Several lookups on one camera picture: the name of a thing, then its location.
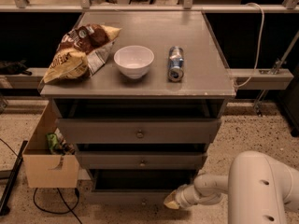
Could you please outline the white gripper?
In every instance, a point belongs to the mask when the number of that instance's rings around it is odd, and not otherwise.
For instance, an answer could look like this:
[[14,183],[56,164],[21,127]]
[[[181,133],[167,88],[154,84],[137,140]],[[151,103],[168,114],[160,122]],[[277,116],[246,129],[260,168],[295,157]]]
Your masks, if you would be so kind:
[[220,203],[222,198],[221,192],[216,189],[182,185],[164,199],[164,205],[169,209],[179,210],[197,204],[214,205]]

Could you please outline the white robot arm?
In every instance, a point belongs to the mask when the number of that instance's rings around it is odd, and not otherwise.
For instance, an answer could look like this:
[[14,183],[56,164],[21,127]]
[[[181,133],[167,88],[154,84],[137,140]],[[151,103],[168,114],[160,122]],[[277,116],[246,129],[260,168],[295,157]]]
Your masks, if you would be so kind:
[[287,224],[287,211],[299,212],[299,171],[270,156],[245,151],[233,160],[228,175],[200,172],[190,185],[173,190],[170,209],[219,203],[228,196],[228,224]]

